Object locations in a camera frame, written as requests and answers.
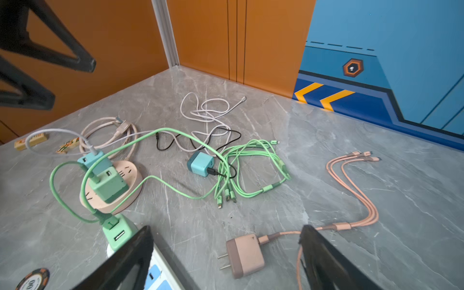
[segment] round power strip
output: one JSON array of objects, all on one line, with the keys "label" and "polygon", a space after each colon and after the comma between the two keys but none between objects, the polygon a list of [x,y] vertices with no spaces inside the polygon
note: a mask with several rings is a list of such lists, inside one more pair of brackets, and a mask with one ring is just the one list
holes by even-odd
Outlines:
[{"label": "round power strip", "polygon": [[[126,160],[120,161],[113,161],[113,166],[116,168],[116,171],[121,175],[122,179],[129,185],[129,190],[124,192],[120,197],[115,199],[111,203],[104,202],[90,187],[89,181],[87,180],[87,184],[85,185],[85,197],[90,203],[90,205],[103,212],[103,213],[111,213],[111,211],[123,200],[125,199],[129,193],[131,193],[134,188],[140,184],[142,181],[142,175],[135,167],[134,163]],[[130,204],[137,198],[142,187],[139,187],[130,198],[128,198],[113,214],[120,213],[124,209],[126,209]],[[81,204],[84,205],[84,201],[80,198]]]}]

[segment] yellow arrow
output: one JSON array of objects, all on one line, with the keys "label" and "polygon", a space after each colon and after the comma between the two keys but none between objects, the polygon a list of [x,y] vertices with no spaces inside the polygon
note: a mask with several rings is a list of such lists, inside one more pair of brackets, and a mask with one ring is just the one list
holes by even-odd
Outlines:
[{"label": "yellow arrow", "polygon": [[322,87],[323,84],[312,83],[309,86],[302,88],[301,90],[295,92],[295,96],[298,101],[307,104],[308,102],[304,99],[303,95],[309,93],[312,90]]},{"label": "yellow arrow", "polygon": [[324,107],[324,109],[330,110],[330,111],[333,112],[334,109],[332,108],[330,103],[333,102],[333,101],[336,101],[336,100],[340,100],[341,98],[344,98],[344,97],[349,96],[351,94],[354,94],[354,92],[350,91],[350,90],[342,90],[342,91],[339,91],[336,94],[333,94],[331,96],[328,96],[327,98],[322,99],[321,104]]}]

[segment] marble surface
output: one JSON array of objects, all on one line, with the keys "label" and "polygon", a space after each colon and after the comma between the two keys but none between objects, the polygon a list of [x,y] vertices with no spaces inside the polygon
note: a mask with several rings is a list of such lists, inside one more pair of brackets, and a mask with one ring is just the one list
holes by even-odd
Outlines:
[{"label": "marble surface", "polygon": [[[140,130],[204,129],[204,124],[180,115],[180,102],[190,91],[202,100],[224,97],[231,103],[247,96],[223,121],[242,132],[237,143],[279,140],[277,153],[292,180],[252,199],[238,197],[237,203],[224,203],[222,209],[212,196],[189,200],[155,180],[143,186],[123,213],[138,226],[151,226],[156,244],[186,289],[296,289],[298,236],[263,246],[266,267],[239,280],[232,278],[230,269],[219,271],[227,259],[216,257],[226,252],[228,239],[241,235],[364,218],[364,206],[324,169],[328,160],[354,150],[372,150],[382,158],[348,167],[348,174],[377,205],[380,221],[322,234],[384,289],[464,289],[463,152],[184,67],[150,77],[46,128],[80,132],[94,119],[120,116]],[[185,105],[193,108],[194,102]],[[112,130],[102,129],[90,140],[102,143]],[[69,139],[52,134],[36,148],[52,152]],[[166,144],[168,138],[162,136],[161,141]],[[212,144],[221,142],[214,139]],[[139,143],[132,161],[144,176],[154,174],[184,192],[202,194],[215,178],[188,172],[188,158],[176,146],[157,151],[155,138],[149,138]],[[50,269],[47,289],[69,289],[105,260],[107,243],[101,228],[69,215],[49,189],[53,168],[72,159],[18,152],[13,142],[0,146],[2,289],[14,289],[40,267]],[[241,165],[240,181],[248,191],[278,180],[264,157],[243,159]],[[82,176],[77,168],[64,169],[57,175],[57,189],[72,208],[89,217],[78,200]]]}]

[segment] beige power plug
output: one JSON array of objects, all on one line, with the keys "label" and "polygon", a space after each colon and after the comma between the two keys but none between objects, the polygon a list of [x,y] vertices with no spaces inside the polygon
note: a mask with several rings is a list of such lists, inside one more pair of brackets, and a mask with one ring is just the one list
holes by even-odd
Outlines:
[{"label": "beige power plug", "polygon": [[[120,161],[113,161],[113,166],[116,168],[116,171],[121,175],[122,179],[129,185],[129,190],[124,192],[120,197],[115,199],[111,203],[104,202],[90,187],[89,181],[87,180],[87,184],[85,185],[85,198],[88,200],[90,205],[103,212],[103,213],[111,213],[111,211],[120,204],[128,195],[131,193],[135,187],[137,187],[140,182],[142,181],[142,175],[140,171],[137,169],[134,163],[126,160]],[[130,206],[130,204],[137,198],[142,187],[139,187],[133,195],[131,195],[118,209],[116,209],[113,214],[120,213],[125,208]],[[84,201],[80,198],[81,204],[84,205]]]},{"label": "beige power plug", "polygon": [[229,265],[220,268],[231,267],[235,279],[248,276],[264,268],[264,257],[259,247],[259,240],[255,234],[233,238],[226,242],[227,254],[218,259],[229,257]]}]

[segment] orange hexagon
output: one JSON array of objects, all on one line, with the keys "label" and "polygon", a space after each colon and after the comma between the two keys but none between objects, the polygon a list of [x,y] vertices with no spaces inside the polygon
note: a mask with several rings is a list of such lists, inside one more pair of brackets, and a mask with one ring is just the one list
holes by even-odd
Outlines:
[{"label": "orange hexagon", "polygon": [[356,77],[364,70],[361,59],[350,59],[343,66],[343,74],[347,77]]}]

